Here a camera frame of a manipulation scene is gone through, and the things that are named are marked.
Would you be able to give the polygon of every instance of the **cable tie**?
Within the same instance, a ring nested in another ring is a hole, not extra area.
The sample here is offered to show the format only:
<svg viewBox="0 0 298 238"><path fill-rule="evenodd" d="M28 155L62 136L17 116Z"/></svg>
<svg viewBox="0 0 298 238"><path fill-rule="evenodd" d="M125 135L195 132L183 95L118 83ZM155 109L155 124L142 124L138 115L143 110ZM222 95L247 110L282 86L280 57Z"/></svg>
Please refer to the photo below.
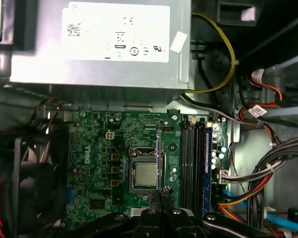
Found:
<svg viewBox="0 0 298 238"><path fill-rule="evenodd" d="M275 172L275 170L274 170L274 168L273 168L273 166L272 166L271 164L267 163L267 164L266 164L266 167L267 167L272 173Z"/></svg>
<svg viewBox="0 0 298 238"><path fill-rule="evenodd" d="M231 64L239 65L239 60L235 60L235 61L231 62Z"/></svg>
<svg viewBox="0 0 298 238"><path fill-rule="evenodd" d="M269 206L267 206L267 207L264 207L264 219L266 219L266 217L267 217L267 212L276 212L276 209L275 208L272 208L272 207L269 207Z"/></svg>

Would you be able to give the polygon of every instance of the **barcode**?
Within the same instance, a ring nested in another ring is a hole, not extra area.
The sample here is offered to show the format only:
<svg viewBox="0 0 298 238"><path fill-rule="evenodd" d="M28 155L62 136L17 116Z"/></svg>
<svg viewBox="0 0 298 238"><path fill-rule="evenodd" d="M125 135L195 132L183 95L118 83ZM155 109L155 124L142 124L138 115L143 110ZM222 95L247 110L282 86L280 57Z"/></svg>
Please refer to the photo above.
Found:
<svg viewBox="0 0 298 238"><path fill-rule="evenodd" d="M259 114L263 112L263 109L258 107L253 107L253 110Z"/></svg>
<svg viewBox="0 0 298 238"><path fill-rule="evenodd" d="M259 118L267 113L267 111L259 105L255 105L254 107L250 108L248 111L256 118Z"/></svg>
<svg viewBox="0 0 298 238"><path fill-rule="evenodd" d="M68 36L80 36L80 23L68 24Z"/></svg>

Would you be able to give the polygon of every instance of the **black ram slot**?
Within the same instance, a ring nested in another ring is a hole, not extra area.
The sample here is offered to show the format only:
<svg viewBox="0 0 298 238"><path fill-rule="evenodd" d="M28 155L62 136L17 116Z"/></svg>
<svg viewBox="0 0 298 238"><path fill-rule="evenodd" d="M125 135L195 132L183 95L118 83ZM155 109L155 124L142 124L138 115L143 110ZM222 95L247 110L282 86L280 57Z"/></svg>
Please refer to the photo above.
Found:
<svg viewBox="0 0 298 238"><path fill-rule="evenodd" d="M204 126L183 125L180 142L180 206L192 210L195 214L201 208L199 194L203 176L203 151Z"/></svg>

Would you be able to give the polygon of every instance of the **chip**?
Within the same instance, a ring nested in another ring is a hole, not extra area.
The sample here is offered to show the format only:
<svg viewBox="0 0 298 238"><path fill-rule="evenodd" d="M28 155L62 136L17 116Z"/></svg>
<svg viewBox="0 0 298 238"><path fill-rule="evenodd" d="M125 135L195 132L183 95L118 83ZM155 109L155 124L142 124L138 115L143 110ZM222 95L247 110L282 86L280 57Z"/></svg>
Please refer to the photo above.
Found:
<svg viewBox="0 0 298 238"><path fill-rule="evenodd" d="M118 161L119 160L119 154L111 154L110 158L111 158L111 160Z"/></svg>
<svg viewBox="0 0 298 238"><path fill-rule="evenodd" d="M119 181L118 180L112 179L110 181L110 186L112 186L112 187L118 187L118 185L119 185Z"/></svg>
<svg viewBox="0 0 298 238"><path fill-rule="evenodd" d="M118 174L119 173L119 169L120 169L120 167L113 166L113 167L111 167L111 173L112 174Z"/></svg>
<svg viewBox="0 0 298 238"><path fill-rule="evenodd" d="M90 200L90 209L105 209L105 199L92 198Z"/></svg>
<svg viewBox="0 0 298 238"><path fill-rule="evenodd" d="M135 169L136 186L156 186L157 164L137 163Z"/></svg>

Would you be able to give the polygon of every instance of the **blue cable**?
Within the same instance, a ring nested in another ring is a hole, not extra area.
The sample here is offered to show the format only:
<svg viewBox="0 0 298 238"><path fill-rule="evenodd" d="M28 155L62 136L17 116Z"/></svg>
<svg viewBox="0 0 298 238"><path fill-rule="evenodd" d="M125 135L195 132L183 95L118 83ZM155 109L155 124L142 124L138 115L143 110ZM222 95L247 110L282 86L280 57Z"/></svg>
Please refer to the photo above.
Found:
<svg viewBox="0 0 298 238"><path fill-rule="evenodd" d="M224 194L225 195L228 195L228 196L231 196L231 197L236 197L236 195L232 192L229 192L227 191L226 189L223 190ZM240 205L242 205L243 207L246 207L247 206L247 202L246 201L242 201L239 203ZM270 213L267 213L266 214L266 220L267 221L270 221L280 227L285 227L285 228L288 228L292 231L297 231L298 232L298 223L295 223L295 222L292 222L292 221L289 221L287 219L283 219L283 218L280 218L280 217L276 217Z"/></svg>

